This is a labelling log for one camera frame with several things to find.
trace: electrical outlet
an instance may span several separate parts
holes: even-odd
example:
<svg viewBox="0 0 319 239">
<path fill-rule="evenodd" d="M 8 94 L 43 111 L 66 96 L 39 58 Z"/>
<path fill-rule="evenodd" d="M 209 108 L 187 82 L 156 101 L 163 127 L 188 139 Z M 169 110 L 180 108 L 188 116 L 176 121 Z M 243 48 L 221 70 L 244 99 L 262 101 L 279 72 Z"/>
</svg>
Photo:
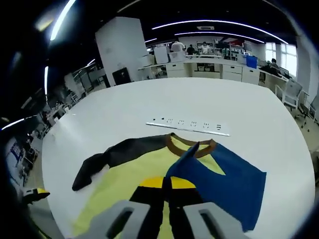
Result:
<svg viewBox="0 0 319 239">
<path fill-rule="evenodd" d="M 167 118 L 167 119 L 166 119 L 166 123 L 172 124 L 172 123 L 173 123 L 173 119 L 172 119 L 172 118 Z"/>
<path fill-rule="evenodd" d="M 151 118 L 150 121 L 147 121 L 146 124 L 178 130 L 230 136 L 229 128 L 225 123 L 220 124 L 211 121 L 187 120 L 180 118 L 175 120 L 170 117 L 154 117 Z"/>
<path fill-rule="evenodd" d="M 185 124 L 185 121 L 183 119 L 179 120 L 178 123 L 177 123 L 179 126 L 181 125 L 184 125 Z"/>
<path fill-rule="evenodd" d="M 197 126 L 197 122 L 196 121 L 191 121 L 190 122 L 190 127 L 196 127 Z"/>
<path fill-rule="evenodd" d="M 209 128 L 209 123 L 204 123 L 203 128 Z"/>
</svg>

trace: fluorescent light strip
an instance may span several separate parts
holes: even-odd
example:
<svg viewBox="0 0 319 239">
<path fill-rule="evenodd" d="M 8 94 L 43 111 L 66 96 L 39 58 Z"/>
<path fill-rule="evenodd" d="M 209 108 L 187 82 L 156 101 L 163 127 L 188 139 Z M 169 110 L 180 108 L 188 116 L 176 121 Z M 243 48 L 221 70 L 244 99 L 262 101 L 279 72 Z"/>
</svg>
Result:
<svg viewBox="0 0 319 239">
<path fill-rule="evenodd" d="M 23 118 L 23 119 L 19 119 L 19 120 L 15 121 L 15 122 L 12 122 L 12 123 L 6 125 L 6 126 L 3 127 L 1 130 L 4 130 L 4 129 L 6 129 L 6 128 L 9 128 L 9 127 L 11 127 L 12 125 L 15 125 L 16 123 L 22 122 L 22 121 L 24 121 L 24 120 L 27 120 L 27 119 L 32 118 L 32 117 L 35 117 L 35 116 L 36 116 L 36 115 L 29 116 L 29 117 Z"/>
<path fill-rule="evenodd" d="M 250 26 L 250 25 L 246 25 L 246 24 L 242 24 L 242 23 L 238 23 L 238 22 L 234 22 L 234 21 L 222 21 L 222 20 L 190 20 L 190 21 L 179 21 L 179 22 L 173 22 L 173 23 L 169 23 L 169 24 L 165 24 L 165 25 L 161 25 L 161 26 L 157 26 L 157 27 L 153 27 L 152 30 L 155 30 L 155 29 L 158 29 L 158 28 L 161 28 L 161 27 L 165 27 L 165 26 L 172 26 L 172 25 L 177 25 L 177 24 L 182 24 L 182 23 L 190 23 L 190 22 L 220 22 L 220 23 L 228 23 L 228 24 L 234 24 L 234 25 L 239 25 L 239 26 L 245 26 L 245 27 L 249 27 L 251 29 L 254 29 L 254 30 L 257 30 L 257 31 L 261 31 L 265 34 L 268 34 L 280 41 L 282 41 L 283 43 L 285 44 L 288 44 L 288 42 L 284 41 L 283 39 L 267 32 L 267 31 L 264 31 L 262 29 L 259 29 L 259 28 L 256 28 L 254 26 Z"/>
<path fill-rule="evenodd" d="M 51 34 L 51 38 L 50 40 L 53 41 L 56 38 L 56 35 L 58 34 L 58 31 L 61 27 L 61 24 L 66 16 L 66 14 L 68 13 L 68 11 L 70 10 L 70 8 L 72 7 L 72 5 L 75 3 L 76 0 L 70 0 L 64 7 L 64 9 L 62 10 L 58 20 L 56 21 L 53 30 L 52 30 L 52 34 Z"/>
<path fill-rule="evenodd" d="M 16 124 L 16 123 L 19 123 L 19 122 L 21 122 L 21 121 L 24 121 L 24 120 L 25 120 L 25 118 L 19 119 L 19 120 L 15 121 L 15 122 L 12 122 L 12 123 L 6 125 L 5 127 L 3 127 L 1 130 L 4 130 L 4 129 L 6 129 L 6 128 L 9 128 L 10 126 L 12 126 L 12 125 L 14 125 L 14 124 Z"/>
<path fill-rule="evenodd" d="M 49 70 L 49 67 L 46 66 L 44 68 L 44 93 L 45 95 L 48 94 L 48 90 L 47 90 L 47 84 L 48 84 L 48 70 Z"/>
<path fill-rule="evenodd" d="M 147 40 L 147 41 L 145 41 L 145 43 L 150 42 L 150 41 L 155 41 L 155 40 L 157 40 L 157 38 L 154 38 L 154 39 L 151 39 L 151 40 Z"/>
<path fill-rule="evenodd" d="M 92 61 L 90 61 L 86 66 L 89 66 L 93 61 L 95 61 L 95 59 L 93 59 Z"/>
<path fill-rule="evenodd" d="M 132 6 L 133 4 L 136 4 L 139 1 L 140 0 L 135 0 L 135 1 L 131 2 L 130 4 L 127 4 L 125 7 L 121 8 L 120 10 L 118 10 L 117 13 L 123 11 L 124 9 L 128 8 L 129 6 Z"/>
<path fill-rule="evenodd" d="M 251 39 L 251 40 L 254 40 L 254 41 L 258 41 L 258 42 L 260 42 L 260 43 L 264 43 L 263 41 L 261 41 L 261 40 L 257 40 L 257 39 L 252 38 L 252 37 L 242 36 L 242 35 L 232 34 L 232 33 L 227 33 L 227 32 L 217 32 L 217 31 L 194 31 L 194 32 L 184 32 L 184 33 L 178 33 L 178 34 L 175 34 L 175 36 L 177 36 L 177 35 L 185 35 L 185 34 L 197 34 L 197 33 L 214 33 L 214 34 L 223 34 L 223 35 L 240 36 L 240 37 L 248 38 L 248 39 Z"/>
</svg>

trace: white table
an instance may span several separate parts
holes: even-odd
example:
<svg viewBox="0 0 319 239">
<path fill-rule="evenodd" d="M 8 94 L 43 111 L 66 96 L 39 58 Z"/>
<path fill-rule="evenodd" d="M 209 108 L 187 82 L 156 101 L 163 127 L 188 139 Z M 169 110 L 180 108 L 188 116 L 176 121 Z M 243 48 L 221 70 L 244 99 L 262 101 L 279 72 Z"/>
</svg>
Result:
<svg viewBox="0 0 319 239">
<path fill-rule="evenodd" d="M 146 125 L 154 116 L 227 123 L 231 136 Z M 174 131 L 189 140 L 213 138 L 267 172 L 252 239 L 286 239 L 302 223 L 315 198 L 311 157 L 293 117 L 267 88 L 207 78 L 140 81 L 91 93 L 65 114 L 43 140 L 42 170 L 48 202 L 65 237 L 98 184 L 73 192 L 82 162 L 131 137 Z"/>
</svg>

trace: office chair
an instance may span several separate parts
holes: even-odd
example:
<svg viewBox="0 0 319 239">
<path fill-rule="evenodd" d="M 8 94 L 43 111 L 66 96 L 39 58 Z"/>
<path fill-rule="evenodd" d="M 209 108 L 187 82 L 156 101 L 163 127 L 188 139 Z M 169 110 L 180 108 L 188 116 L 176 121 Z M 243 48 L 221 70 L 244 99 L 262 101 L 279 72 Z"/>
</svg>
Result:
<svg viewBox="0 0 319 239">
<path fill-rule="evenodd" d="M 284 90 L 275 85 L 275 94 L 285 106 L 288 106 L 293 111 L 293 109 L 297 109 L 298 107 L 298 100 L 302 89 L 302 85 L 297 81 L 289 79 Z"/>
<path fill-rule="evenodd" d="M 306 125 L 306 118 L 309 117 L 314 122 L 316 122 L 316 118 L 319 118 L 319 114 L 317 113 L 317 110 L 319 110 L 319 97 L 316 96 L 311 104 L 308 104 L 309 106 L 306 106 L 306 104 L 300 104 L 301 107 L 301 114 L 297 114 L 294 118 L 297 119 L 298 117 L 303 117 L 304 122 L 301 125 L 301 128 L 303 128 Z"/>
<path fill-rule="evenodd" d="M 319 183 L 319 145 L 312 151 L 310 151 L 310 156 L 313 161 L 314 171 L 315 171 L 315 184 Z"/>
</svg>

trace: floor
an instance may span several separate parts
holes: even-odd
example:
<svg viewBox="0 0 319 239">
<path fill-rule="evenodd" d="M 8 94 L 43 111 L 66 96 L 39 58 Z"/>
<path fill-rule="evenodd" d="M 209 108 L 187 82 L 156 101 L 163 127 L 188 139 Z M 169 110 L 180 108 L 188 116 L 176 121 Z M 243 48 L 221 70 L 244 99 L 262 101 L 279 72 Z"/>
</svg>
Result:
<svg viewBox="0 0 319 239">
<path fill-rule="evenodd" d="M 38 158 L 34 163 L 33 169 L 30 172 L 29 179 L 25 187 L 44 188 L 42 179 L 41 153 L 38 155 Z M 29 210 L 32 220 L 45 234 L 53 239 L 64 239 L 64 236 L 61 234 L 59 227 L 55 223 L 48 200 L 46 198 L 38 202 L 34 202 L 32 205 L 29 206 Z"/>
<path fill-rule="evenodd" d="M 95 88 L 94 91 L 97 91 L 99 89 L 103 89 L 105 86 L 101 86 L 100 88 Z M 300 112 L 298 110 L 294 110 L 291 112 L 292 116 L 299 114 Z M 300 130 L 305 138 L 305 141 L 307 143 L 307 146 L 309 150 L 313 150 L 315 147 L 319 145 L 319 125 L 315 124 L 313 121 L 311 121 L 309 118 L 307 118 L 307 124 L 304 128 L 301 128 L 301 125 L 303 123 L 303 118 L 296 119 L 296 123 L 300 127 Z M 39 154 L 33 170 L 30 173 L 28 182 L 26 184 L 29 188 L 35 188 L 35 187 L 42 187 L 43 180 L 42 180 L 42 165 L 41 165 L 41 154 Z M 316 188 L 316 200 L 319 199 L 319 188 Z M 59 231 L 54 218 L 51 214 L 50 207 L 48 204 L 48 201 L 46 199 L 40 200 L 39 202 L 33 203 L 33 205 L 30 206 L 31 211 L 31 217 L 35 221 L 35 223 L 51 238 L 54 239 L 62 239 L 63 236 L 61 232 Z"/>
</svg>

